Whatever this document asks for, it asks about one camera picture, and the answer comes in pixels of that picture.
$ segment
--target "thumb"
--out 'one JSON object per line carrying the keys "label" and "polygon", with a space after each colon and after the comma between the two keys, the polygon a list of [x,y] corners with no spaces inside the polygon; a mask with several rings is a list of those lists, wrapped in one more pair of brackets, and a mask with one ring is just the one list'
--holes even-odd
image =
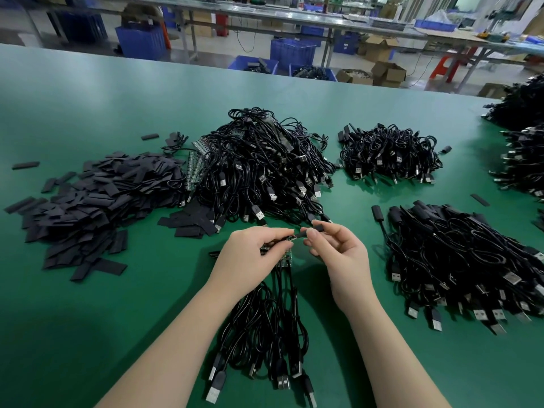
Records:
{"label": "thumb", "polygon": [[278,263],[282,256],[287,252],[289,249],[293,247],[293,242],[289,240],[282,240],[281,242],[276,243],[272,248],[263,256],[263,260],[267,264],[267,267],[269,269],[272,269],[276,266],[276,263]]}
{"label": "thumb", "polygon": [[323,259],[323,262],[325,262],[325,264],[334,260],[336,255],[339,254],[338,251],[334,247],[332,247],[329,241],[327,241],[323,237],[323,235],[315,229],[308,229],[306,232],[306,237],[312,243],[312,247],[321,256],[321,259]]}

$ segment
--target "hand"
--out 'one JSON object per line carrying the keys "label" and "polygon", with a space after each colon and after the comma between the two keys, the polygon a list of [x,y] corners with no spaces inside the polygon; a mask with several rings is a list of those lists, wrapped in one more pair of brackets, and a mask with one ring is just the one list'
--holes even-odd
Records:
{"label": "hand", "polygon": [[293,233],[293,229],[262,226],[232,232],[206,284],[216,293],[226,293],[236,303],[267,277],[293,242],[278,242],[265,255],[261,255],[261,247]]}
{"label": "hand", "polygon": [[308,229],[304,244],[327,265],[332,296],[338,307],[348,314],[366,299],[375,299],[363,242],[344,226],[319,220],[312,221],[312,225],[323,225],[324,232]]}

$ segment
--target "floor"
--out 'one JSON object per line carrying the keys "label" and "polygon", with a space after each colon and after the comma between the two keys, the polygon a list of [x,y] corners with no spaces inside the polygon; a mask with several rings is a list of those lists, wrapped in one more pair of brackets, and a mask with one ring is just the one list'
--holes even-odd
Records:
{"label": "floor", "polygon": [[[121,23],[120,16],[103,14],[102,19],[108,33],[108,41],[99,45],[73,45],[62,44],[56,36],[53,26],[47,15],[43,11],[31,11],[31,16],[36,23],[38,30],[44,41],[44,46],[53,49],[71,50],[84,53],[115,55],[113,49],[117,46],[118,39],[115,33],[115,27]],[[235,26],[262,28],[262,23],[256,20],[230,18]],[[291,24],[284,24],[283,31],[296,31]],[[163,59],[164,61],[183,62],[183,45],[179,39],[180,33],[175,29],[170,29],[172,51]],[[269,58],[270,40],[272,35],[257,34],[246,31],[236,33],[230,30],[228,37],[196,37],[197,49],[199,52],[198,61],[194,64],[201,66],[212,66],[227,68],[237,55],[250,55],[255,57]],[[25,14],[17,9],[0,8],[0,42],[9,44],[19,44],[22,46],[38,46],[36,38],[32,34],[31,25]],[[191,38],[188,37],[188,43],[192,48]],[[324,51],[322,47],[316,48],[314,59],[315,65],[320,65]],[[429,80],[431,72],[439,62],[439,58],[413,53],[395,53],[393,62],[406,69],[407,78],[401,85],[402,88],[413,90],[428,91],[452,91],[467,72],[467,68],[461,66],[451,84],[440,83],[440,76],[435,80]],[[374,63],[364,60],[358,55],[347,55],[335,53],[332,55],[331,68],[333,70],[340,68],[357,68],[370,71]],[[523,82],[528,77],[534,75],[527,71],[523,66],[516,65],[498,65],[493,66],[493,71],[486,69],[482,64],[474,71],[469,82],[462,89],[461,94],[477,95],[481,87],[487,82],[512,84],[514,82]]]}

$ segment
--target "person's left hand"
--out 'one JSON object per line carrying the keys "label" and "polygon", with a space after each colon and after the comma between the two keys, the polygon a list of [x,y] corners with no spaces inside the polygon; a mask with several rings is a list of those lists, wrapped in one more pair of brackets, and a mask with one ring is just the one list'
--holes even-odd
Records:
{"label": "person's left hand", "polygon": [[293,233],[293,229],[262,226],[232,232],[206,284],[216,293],[228,294],[233,302],[240,300],[267,277],[293,242],[278,242],[265,255],[261,247]]}

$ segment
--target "fingernail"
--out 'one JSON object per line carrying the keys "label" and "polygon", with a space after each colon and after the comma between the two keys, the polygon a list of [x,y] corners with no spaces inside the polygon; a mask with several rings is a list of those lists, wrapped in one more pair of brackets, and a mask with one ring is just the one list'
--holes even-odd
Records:
{"label": "fingernail", "polygon": [[309,240],[314,240],[317,236],[317,231],[314,228],[310,228],[306,231],[306,236]]}

